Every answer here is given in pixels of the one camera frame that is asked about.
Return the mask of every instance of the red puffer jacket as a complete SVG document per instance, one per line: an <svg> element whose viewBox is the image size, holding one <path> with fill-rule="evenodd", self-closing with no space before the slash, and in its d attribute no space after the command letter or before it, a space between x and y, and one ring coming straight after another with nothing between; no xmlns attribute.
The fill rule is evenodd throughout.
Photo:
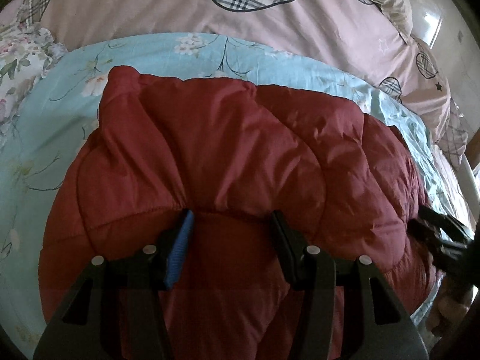
<svg viewBox="0 0 480 360"><path fill-rule="evenodd" d="M92 257L133 254L186 207L196 219L181 280L161 295L177 360L287 358L302 294L269 237L275 209L334 257L371 256L408 312L432 288L428 252L406 235L427 202L410 153L350 100L116 67L99 115L47 221L47 321ZM341 321L338 293L332 358Z"/></svg>

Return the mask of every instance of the floor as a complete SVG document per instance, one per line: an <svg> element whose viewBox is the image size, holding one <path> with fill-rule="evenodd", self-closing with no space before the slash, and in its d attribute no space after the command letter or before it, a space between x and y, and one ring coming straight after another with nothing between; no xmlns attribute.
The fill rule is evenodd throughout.
<svg viewBox="0 0 480 360"><path fill-rule="evenodd" d="M480 48L452 0L410 0L410 3L413 35L433 50L471 138L480 128Z"/></svg>

